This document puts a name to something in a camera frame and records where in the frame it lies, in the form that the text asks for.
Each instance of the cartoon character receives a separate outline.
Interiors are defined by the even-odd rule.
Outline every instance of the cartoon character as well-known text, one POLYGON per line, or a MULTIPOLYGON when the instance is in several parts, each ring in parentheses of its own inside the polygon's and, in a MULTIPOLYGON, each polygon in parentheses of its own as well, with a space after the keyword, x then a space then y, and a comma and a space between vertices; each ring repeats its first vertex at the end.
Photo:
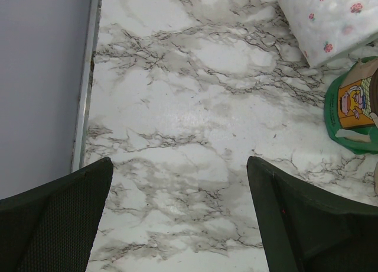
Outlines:
POLYGON ((358 110, 364 108, 366 108, 366 97, 363 94, 363 89, 359 86, 351 87, 340 98, 340 110, 345 116, 352 111, 354 117, 360 119, 358 110))

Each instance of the cartoon label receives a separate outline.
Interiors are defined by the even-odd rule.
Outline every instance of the cartoon label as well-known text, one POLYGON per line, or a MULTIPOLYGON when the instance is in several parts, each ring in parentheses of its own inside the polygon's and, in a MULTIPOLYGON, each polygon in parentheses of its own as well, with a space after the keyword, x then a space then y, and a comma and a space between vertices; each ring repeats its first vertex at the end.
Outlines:
MULTIPOLYGON (((349 77, 356 79, 356 72, 361 71, 362 67, 363 65, 357 66, 356 70, 351 71, 354 74, 349 77)), ((361 72, 360 77, 364 78, 363 73, 371 76, 347 85, 343 83, 338 90, 338 118, 344 129, 375 125, 374 120, 378 114, 378 70, 375 68, 372 74, 372 69, 369 69, 370 71, 361 72)))

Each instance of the metal edge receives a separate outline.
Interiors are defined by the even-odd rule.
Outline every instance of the metal edge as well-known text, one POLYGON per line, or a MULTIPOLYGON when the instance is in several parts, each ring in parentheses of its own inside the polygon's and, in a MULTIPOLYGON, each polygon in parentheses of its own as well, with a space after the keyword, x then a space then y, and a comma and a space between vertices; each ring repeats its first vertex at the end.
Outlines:
POLYGON ((87 136, 87 122, 89 114, 90 93, 92 90, 93 56, 97 46, 99 30, 100 7, 102 0, 91 0, 89 11, 89 23, 84 52, 84 64, 82 73, 82 87, 80 89, 79 108, 77 112, 76 134, 73 148, 71 171, 82 168, 87 136))

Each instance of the pink flower print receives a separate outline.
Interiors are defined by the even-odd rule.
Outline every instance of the pink flower print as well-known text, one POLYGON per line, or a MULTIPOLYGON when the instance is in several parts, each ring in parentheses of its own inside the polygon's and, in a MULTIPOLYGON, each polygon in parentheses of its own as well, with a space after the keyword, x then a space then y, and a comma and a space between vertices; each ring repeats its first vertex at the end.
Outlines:
POLYGON ((350 12, 351 13, 361 13, 361 10, 362 10, 363 6, 361 3, 356 3, 356 4, 353 4, 352 7, 350 7, 350 12))
POLYGON ((352 25, 346 25, 343 28, 343 34, 344 35, 349 35, 353 31, 353 26, 352 25))
POLYGON ((332 46, 332 44, 330 44, 330 43, 328 43, 328 42, 326 41, 323 49, 324 49, 324 51, 325 51, 326 53, 329 53, 329 52, 331 52, 331 50, 333 49, 333 46, 332 46))

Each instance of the tissue package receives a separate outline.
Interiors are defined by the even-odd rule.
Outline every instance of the tissue package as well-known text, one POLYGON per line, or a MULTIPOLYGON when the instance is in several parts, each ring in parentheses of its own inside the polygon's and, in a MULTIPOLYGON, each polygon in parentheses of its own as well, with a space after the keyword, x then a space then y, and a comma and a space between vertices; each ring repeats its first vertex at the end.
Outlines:
POLYGON ((278 0, 311 67, 378 38, 378 0, 278 0))

